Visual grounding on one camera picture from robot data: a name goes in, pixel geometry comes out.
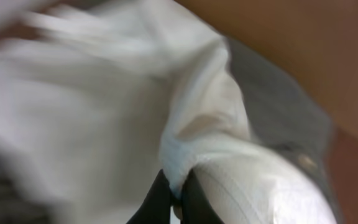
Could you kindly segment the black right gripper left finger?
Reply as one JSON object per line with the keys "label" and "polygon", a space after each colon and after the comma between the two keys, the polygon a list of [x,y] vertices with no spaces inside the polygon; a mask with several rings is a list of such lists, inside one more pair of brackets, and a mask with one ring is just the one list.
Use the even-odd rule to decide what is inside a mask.
{"label": "black right gripper left finger", "polygon": [[163,170],[160,170],[140,208],[127,224],[169,224],[171,191]]}

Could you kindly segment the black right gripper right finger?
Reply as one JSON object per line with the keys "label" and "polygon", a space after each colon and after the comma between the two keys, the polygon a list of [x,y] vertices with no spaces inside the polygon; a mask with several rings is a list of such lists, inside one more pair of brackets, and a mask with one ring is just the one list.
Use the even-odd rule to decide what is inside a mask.
{"label": "black right gripper right finger", "polygon": [[181,194],[182,224],[223,224],[210,205],[193,170],[183,185]]}

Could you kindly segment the white t-shirt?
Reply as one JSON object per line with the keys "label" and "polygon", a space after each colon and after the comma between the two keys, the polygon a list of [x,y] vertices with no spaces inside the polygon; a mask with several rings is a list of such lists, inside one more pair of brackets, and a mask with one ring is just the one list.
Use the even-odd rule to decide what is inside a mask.
{"label": "white t-shirt", "polygon": [[0,223],[127,223],[158,172],[170,223],[194,171],[224,223],[338,223],[262,145],[227,37],[175,1],[28,12],[0,43]]}

